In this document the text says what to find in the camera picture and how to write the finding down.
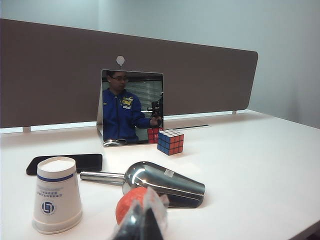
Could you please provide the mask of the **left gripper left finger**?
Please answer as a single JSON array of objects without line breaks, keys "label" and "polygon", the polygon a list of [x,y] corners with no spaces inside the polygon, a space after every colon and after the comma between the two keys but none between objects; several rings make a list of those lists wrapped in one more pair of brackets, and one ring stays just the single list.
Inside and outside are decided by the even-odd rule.
[{"label": "left gripper left finger", "polygon": [[139,240],[140,225],[143,218],[143,208],[138,200],[134,200],[122,219],[117,231],[115,232],[114,240]]}]

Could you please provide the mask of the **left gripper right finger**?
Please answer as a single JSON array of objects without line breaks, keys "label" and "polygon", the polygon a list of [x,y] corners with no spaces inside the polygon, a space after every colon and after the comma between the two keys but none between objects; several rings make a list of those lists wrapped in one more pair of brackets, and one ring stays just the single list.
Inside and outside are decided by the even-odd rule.
[{"label": "left gripper right finger", "polygon": [[148,187],[143,198],[143,239],[163,240],[167,229],[167,208],[169,199],[166,194],[159,196]]}]

